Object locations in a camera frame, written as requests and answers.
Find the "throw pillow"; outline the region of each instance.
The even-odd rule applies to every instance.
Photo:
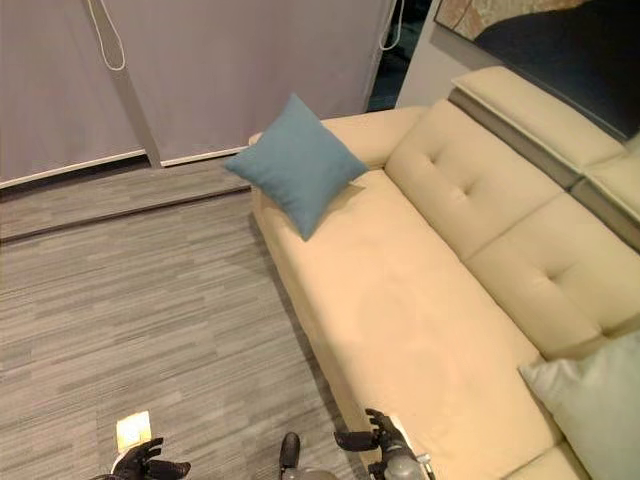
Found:
[[[640,478],[640,332],[520,372],[594,480]]]
[[[368,170],[295,94],[260,140],[225,166],[257,185],[305,240],[331,200]]]

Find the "light green pillow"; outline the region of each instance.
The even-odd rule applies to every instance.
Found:
[[[640,478],[640,331],[520,373],[594,480]]]

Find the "wall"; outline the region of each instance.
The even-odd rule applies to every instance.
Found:
[[[468,40],[437,25],[433,18],[439,3],[434,0],[431,4],[397,107],[431,105],[449,94],[453,77],[500,64]]]

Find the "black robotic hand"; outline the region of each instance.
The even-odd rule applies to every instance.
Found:
[[[130,449],[116,464],[113,475],[123,480],[180,480],[191,470],[190,463],[152,460],[162,452],[163,438],[154,438]]]

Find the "blue pillow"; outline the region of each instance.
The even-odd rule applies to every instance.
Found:
[[[305,240],[331,200],[368,171],[295,94],[258,143],[225,167],[257,185]]]

